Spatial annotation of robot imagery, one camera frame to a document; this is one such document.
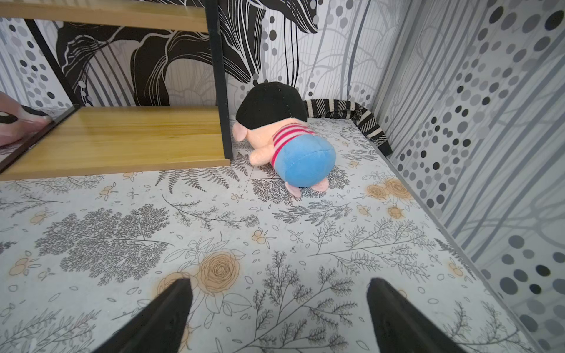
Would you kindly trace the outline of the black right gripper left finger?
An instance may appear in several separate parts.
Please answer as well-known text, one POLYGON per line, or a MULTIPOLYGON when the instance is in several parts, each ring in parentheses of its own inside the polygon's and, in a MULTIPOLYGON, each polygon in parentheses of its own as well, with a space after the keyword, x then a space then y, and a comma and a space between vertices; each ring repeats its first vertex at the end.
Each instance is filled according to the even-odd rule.
POLYGON ((192 301, 191 281, 176 280, 96 351, 178 352, 192 301))

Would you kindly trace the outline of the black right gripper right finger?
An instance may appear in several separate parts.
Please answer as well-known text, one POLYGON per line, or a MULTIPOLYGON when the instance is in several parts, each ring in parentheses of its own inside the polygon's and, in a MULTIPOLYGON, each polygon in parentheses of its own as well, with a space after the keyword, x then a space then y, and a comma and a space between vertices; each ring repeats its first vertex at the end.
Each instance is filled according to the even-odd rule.
POLYGON ((371 279, 366 300, 381 352, 463 351, 386 280, 371 279))

